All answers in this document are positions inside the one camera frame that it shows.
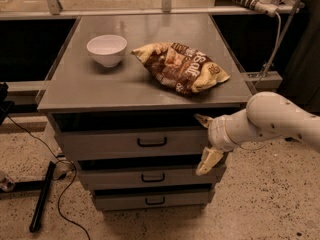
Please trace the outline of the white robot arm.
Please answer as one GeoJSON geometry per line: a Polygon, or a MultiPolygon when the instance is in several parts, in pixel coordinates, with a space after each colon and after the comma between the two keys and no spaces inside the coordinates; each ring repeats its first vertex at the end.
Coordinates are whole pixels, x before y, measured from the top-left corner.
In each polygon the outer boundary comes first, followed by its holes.
{"type": "Polygon", "coordinates": [[[202,152],[197,175],[207,174],[224,153],[245,142],[291,137],[320,152],[320,117],[274,92],[253,95],[245,109],[231,115],[195,118],[207,129],[210,144],[202,152]]]}

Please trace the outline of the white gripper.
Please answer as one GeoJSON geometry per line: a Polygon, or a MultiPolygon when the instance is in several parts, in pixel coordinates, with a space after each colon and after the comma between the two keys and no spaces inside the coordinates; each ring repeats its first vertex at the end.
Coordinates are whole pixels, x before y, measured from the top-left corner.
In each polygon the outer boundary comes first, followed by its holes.
{"type": "Polygon", "coordinates": [[[208,141],[214,148],[205,147],[201,161],[197,166],[198,176],[208,174],[211,169],[223,158],[223,152],[230,152],[240,146],[235,137],[237,118],[232,115],[223,115],[216,118],[195,114],[194,117],[205,128],[208,128],[208,141]]]}

